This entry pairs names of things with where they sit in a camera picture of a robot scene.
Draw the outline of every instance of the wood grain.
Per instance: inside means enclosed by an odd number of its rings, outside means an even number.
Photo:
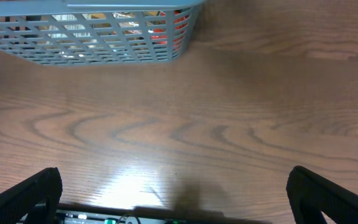
[[[358,60],[358,0],[209,0],[196,31],[217,49]]]
[[[190,186],[202,209],[293,223],[295,165],[358,194],[358,62],[197,43],[157,65],[42,67],[0,52],[0,192],[58,167],[63,203],[172,208]]]

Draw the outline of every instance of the basket grid pattern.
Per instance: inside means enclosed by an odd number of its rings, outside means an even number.
[[[99,13],[102,19],[86,13],[0,17],[0,50],[42,65],[169,61],[188,41],[194,10],[165,11],[163,16],[136,11],[131,18],[112,12]],[[137,26],[123,25],[128,22]]]

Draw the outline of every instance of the table surface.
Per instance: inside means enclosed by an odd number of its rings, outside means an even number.
[[[358,0],[208,0],[195,39],[216,49],[358,60]]]
[[[63,203],[272,223],[294,222],[296,165],[358,194],[358,60],[219,50],[197,32],[173,63],[58,68],[0,52],[0,193],[58,167]]]

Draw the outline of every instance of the gray plastic basket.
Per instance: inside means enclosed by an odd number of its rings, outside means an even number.
[[[169,62],[203,0],[0,1],[0,50],[42,65]]]

